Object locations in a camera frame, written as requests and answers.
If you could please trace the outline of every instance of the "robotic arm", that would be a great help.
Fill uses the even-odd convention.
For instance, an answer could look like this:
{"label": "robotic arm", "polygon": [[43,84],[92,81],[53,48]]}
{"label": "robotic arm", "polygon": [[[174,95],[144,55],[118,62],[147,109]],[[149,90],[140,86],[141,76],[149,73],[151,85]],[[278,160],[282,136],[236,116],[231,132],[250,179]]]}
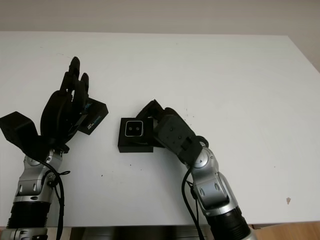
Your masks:
{"label": "robotic arm", "polygon": [[[155,128],[150,117],[157,122]],[[142,123],[141,134],[137,132],[138,128],[140,129],[137,123],[134,128],[134,122]],[[175,110],[169,107],[163,109],[156,100],[146,105],[136,118],[121,119],[118,142],[122,153],[152,152],[153,147],[170,150],[187,166],[188,170],[182,181],[182,193],[185,191],[187,177],[191,174],[194,192],[192,195],[198,201],[215,240],[257,239],[242,217],[227,179],[219,172],[218,161],[209,149],[208,141],[197,136]],[[200,239],[204,239],[185,195],[183,198],[197,226]]]}
{"label": "robotic arm", "polygon": [[60,90],[51,95],[42,112],[40,135],[33,121],[17,111],[0,118],[5,138],[25,153],[24,171],[1,240],[46,240],[45,226],[53,191],[60,205],[56,239],[62,235],[65,199],[60,176],[70,171],[57,170],[63,154],[69,151],[66,143],[77,131],[91,134],[108,114],[104,103],[89,98],[88,75],[84,73],[78,80],[79,74],[80,61],[74,57]]}

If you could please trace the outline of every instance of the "black box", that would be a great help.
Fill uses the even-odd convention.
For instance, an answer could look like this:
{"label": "black box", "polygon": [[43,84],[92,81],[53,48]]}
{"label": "black box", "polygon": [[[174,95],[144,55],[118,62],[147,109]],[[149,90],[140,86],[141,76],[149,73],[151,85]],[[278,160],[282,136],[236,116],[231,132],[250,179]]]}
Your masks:
{"label": "black box", "polygon": [[106,104],[92,98],[88,99],[85,108],[88,115],[83,120],[78,130],[84,134],[90,135],[109,112]]}
{"label": "black box", "polygon": [[118,148],[120,153],[153,153],[154,147],[148,144],[153,139],[154,120],[147,118],[121,118]]}

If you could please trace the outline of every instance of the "white table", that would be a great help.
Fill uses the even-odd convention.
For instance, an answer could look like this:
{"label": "white table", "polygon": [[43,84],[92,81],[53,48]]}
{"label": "white table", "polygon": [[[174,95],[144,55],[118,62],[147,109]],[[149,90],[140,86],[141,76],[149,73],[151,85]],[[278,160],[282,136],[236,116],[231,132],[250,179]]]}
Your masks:
{"label": "white table", "polygon": [[[180,161],[117,148],[120,118],[153,99],[209,140],[248,223],[320,220],[320,74],[288,37],[0,32],[0,116],[19,111],[39,129],[73,56],[109,115],[67,144],[65,226],[192,224]],[[0,226],[23,158],[1,133]],[[55,201],[49,226],[57,215]]]}

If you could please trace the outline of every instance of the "black camera module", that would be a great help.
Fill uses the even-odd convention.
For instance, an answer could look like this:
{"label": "black camera module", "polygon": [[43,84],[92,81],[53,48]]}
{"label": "black camera module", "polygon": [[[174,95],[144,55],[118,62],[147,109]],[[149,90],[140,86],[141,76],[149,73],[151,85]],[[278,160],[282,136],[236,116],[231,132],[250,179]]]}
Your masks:
{"label": "black camera module", "polygon": [[125,124],[126,137],[141,137],[144,133],[144,123],[142,121],[127,121]]}

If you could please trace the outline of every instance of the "wooden floor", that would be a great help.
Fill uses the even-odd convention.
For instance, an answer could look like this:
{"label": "wooden floor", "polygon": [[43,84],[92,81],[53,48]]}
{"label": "wooden floor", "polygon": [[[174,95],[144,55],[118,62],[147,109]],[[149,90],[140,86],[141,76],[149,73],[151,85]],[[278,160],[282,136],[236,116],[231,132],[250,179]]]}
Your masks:
{"label": "wooden floor", "polygon": [[268,226],[255,234],[258,240],[320,240],[320,222]]}

